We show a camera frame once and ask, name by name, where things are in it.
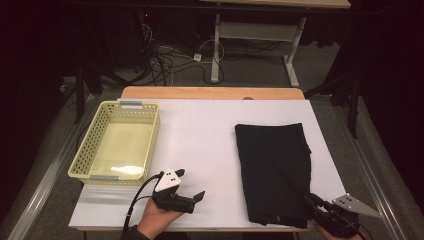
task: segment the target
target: dark background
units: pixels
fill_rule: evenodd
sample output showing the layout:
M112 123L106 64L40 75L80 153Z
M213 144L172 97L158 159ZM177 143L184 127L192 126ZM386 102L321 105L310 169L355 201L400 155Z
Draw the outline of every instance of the dark background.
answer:
M75 12L60 10L53 3L7 0L0 8L0 79L4 101L0 221L30 171L46 129L62 107L61 77L74 76L80 61L133 68L140 67L142 59L134 54L134 49L139 47L132 25L134 12L120 10L113 17L110 12L92 11L83 19ZM351 0L351 3L353 11L365 11L381 9L391 2ZM352 22L310 17L301 44L312 41L322 46L342 44L327 81L352 71L360 73L360 93L372 121L423 209L424 189L420 177L424 169L423 1L393 1L393 4L396 7L388 11L387 18ZM196 33L208 38L213 30L213 16L172 13L161 17L163 31L188 48L195 45ZM111 34L117 31L119 38Z

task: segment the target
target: basket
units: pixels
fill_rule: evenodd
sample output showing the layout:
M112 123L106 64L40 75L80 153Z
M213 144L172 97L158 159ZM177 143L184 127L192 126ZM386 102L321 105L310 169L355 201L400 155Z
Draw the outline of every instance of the basket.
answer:
M142 185L148 176L159 124L157 104L102 102L68 175L85 184Z

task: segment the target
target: gray carpet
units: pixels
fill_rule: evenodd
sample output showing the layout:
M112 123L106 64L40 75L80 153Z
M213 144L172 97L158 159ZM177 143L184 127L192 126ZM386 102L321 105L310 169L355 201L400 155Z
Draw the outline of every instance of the gray carpet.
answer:
M240 52L243 53L243 48L232 52L231 47L228 46L225 51L228 59L224 58L221 61L224 82L219 86L289 87L285 68L281 62L282 52L286 51L287 44L278 46L277 49L280 51L256 51L247 56L240 54ZM312 44L299 48L294 66L301 90L309 90L323 82L337 51L337 45L320 49ZM172 60L174 65L186 61L182 58L172 58ZM167 85L209 86L204 82L203 71L206 76L209 76L210 65L202 64L202 67L204 70L192 67L173 73L173 78L172 80L168 78ZM131 70L118 73L128 79L136 75ZM114 82L107 78L103 80L104 92L94 96L94 100L90 101L90 104L94 106L93 109L103 100L118 98L122 92L122 88L117 87ZM362 100L359 104L357 140L352 139L346 131L345 106L331 106L327 96L314 96L311 102L346 191L374 209L382 211L389 209L393 213L392 215L389 213L385 220L361 216L361 224L366 229L365 235L371 235L376 240L424 239L421 231L424 229L423 217L382 146ZM68 227L81 189L80 182L67 175L76 146L71 146L67 154L61 152L64 143L69 141L68 136L71 130L77 127L81 129L81 125L74 124L75 116L76 100L75 94L72 94L46 132L33 169L1 226L0 239L9 237L45 173L61 154L65 156L64 165L59 168L57 180L51 182L53 188L48 193L48 199L29 229L26 239L83 239L81 231ZM375 183L372 179L370 180L368 172L364 171L361 164L361 159L364 160L364 158L369 163L367 167L371 169L372 177L377 179L377 193L375 193ZM119 239L119 234L119 232L88 232L86 237L90 240ZM321 235L313 231L300 233L299 236L300 239L305 240L323 239ZM191 239L241 239L241 235L238 233L191 233Z

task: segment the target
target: table leg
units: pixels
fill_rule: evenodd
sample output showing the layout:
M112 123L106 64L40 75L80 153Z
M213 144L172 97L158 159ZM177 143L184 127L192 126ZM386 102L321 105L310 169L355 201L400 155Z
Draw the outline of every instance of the table leg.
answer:
M215 20L215 42L214 42L214 52L212 59L212 69L211 69L211 82L217 83L219 80L219 27L220 27L220 15L216 15Z
M296 54L297 46L299 45L300 37L302 36L303 28L305 27L306 18L300 19L296 34L292 42L292 48L289 55L284 55L284 64L287 69L287 74L290 80L290 85L292 87L299 87L299 82L297 81L296 73L293 68L293 58Z

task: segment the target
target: wire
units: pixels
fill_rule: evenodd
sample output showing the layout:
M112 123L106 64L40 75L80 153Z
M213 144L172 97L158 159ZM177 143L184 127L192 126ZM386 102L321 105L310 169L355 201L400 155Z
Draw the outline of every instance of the wire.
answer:
M138 201L139 201L139 200L141 200L141 199L149 198L149 197L152 197L152 196L143 196L143 197L139 197L139 198L137 198L136 202L138 202Z
M172 51L170 51L170 52L168 52L168 53L162 53L162 54L170 55L170 56L172 56L172 57L182 57L182 58L189 58L189 59L194 60L192 57L190 57L189 55L185 54L183 51L176 49L175 47L171 48L171 47L168 47L168 46L159 46L159 48L172 49ZM171 53L173 53L174 51L180 52L180 53L182 53L183 55L175 55L175 54L171 54Z
M160 172L159 174L153 175L152 177L150 177L149 179L147 179L143 185L141 185L140 189L138 189L137 193L134 196L133 201L131 202L130 207L128 208L128 212L125 218L125 223L124 226L122 228L122 233L121 233L121 240L124 239L125 233L128 231L128 224L130 223L130 218L131 218L131 214L134 210L134 205L137 203L138 201L138 195L140 195L141 191L143 191L143 189L146 187L146 185L148 183L150 183L152 180L157 179L157 178L161 178L163 175L163 172Z
M180 69L180 70L174 71L174 73L178 73L178 72L181 72L181 71L187 70L187 69L189 69L189 68L200 68L200 69L202 69L202 71L203 71L203 81L204 81L204 82L206 82L206 70L205 70L205 68L203 68L202 66L198 66L198 65L188 66L188 67L185 67L185 68L183 68L183 69Z
M193 61L190 61L190 62L186 62L186 63L180 64L180 65L174 66L174 68L179 68L179 67L186 66L186 65L192 64L192 63L196 63L196 61L193 60Z
M172 72L171 69L169 69L169 72L171 73L171 87L174 86L174 72Z
M339 215L339 214L336 214L336 216L337 216L340 220L342 220L343 222L345 222L347 225L349 225L352 229L355 229L356 233L359 235L359 237L360 237L362 240L367 240L367 239L365 238L365 236L361 233L361 231L357 230L357 229L356 229L356 227L355 227L355 226L353 226L353 224L352 224L352 223L350 223L350 221L349 221L349 220L347 220L346 218L342 217L342 216L341 216L341 215Z
M152 32L152 29L148 25L146 25L144 23L141 25L141 27L142 27L141 31L143 33L146 32L145 29L143 29L143 27L148 30L146 34L143 34L143 35L145 35L143 42L146 42L147 41L147 38L149 38L149 40L147 41L147 46L145 47L148 50L149 47L150 47L150 43L152 42L153 32ZM145 52L145 50L144 50L144 47L142 46L141 47L141 53L144 53L144 52Z
M172 81L172 84L173 84L174 79L173 79L173 73L172 73L172 70L171 70L172 64L173 64L172 60L168 57L160 56L158 53L156 53L155 55L156 55L156 57L154 57L151 60L151 67L152 67L151 73L152 73L152 78L154 80L155 86L157 85L158 81L162 81L162 80L164 81L164 86L166 86L166 78L169 75L172 75L171 81ZM154 66L156 66L156 65L159 66L159 70L154 69ZM160 80L157 80L160 75L162 75L163 78L160 79Z
M192 51L192 46L191 46L191 44L187 44L187 43L185 43L184 41L181 41L181 40L175 39L175 38L173 38L173 37L171 37L171 36L167 35L166 33L160 33L160 36L161 36L161 37L164 37L164 38L167 38L167 39L168 39L168 41L171 41L171 42L173 42L173 43L178 44L179 46L181 46L182 48L186 49L187 51L192 52L192 55L194 55L194 53L195 53L195 52L194 52L194 51Z
M224 45L225 45L225 42L226 42L226 43L232 43L232 44L236 44L236 45L244 47L243 54L239 57L228 58L228 54L227 54L226 57L225 57L225 60L229 60L229 61L236 61L236 60L243 59L250 53L258 53L258 52L261 52L261 51L272 51L272 50L276 49L281 44L281 42L278 42L278 41L263 41L263 40L261 40L259 42L252 43L252 42L249 42L249 41L236 41L236 40L227 39L227 38L222 38L222 42L224 43ZM267 47L258 47L258 46L254 46L252 44L254 44L254 45L267 44L268 46ZM229 51L239 51L239 49L226 47L226 52L228 53Z
M218 43L219 44L219 46L221 46L221 48L222 48L222 56L219 58L219 60L222 60L223 58L224 58L224 46L222 46L222 44L219 42L219 41L216 41L216 40L214 40L214 39L209 39L209 40L207 40L207 41L205 41L200 47L199 47L199 49L197 50L197 53L198 54L200 54L200 49L202 49L202 47L206 44L206 43L208 43L208 42L216 42L216 43Z

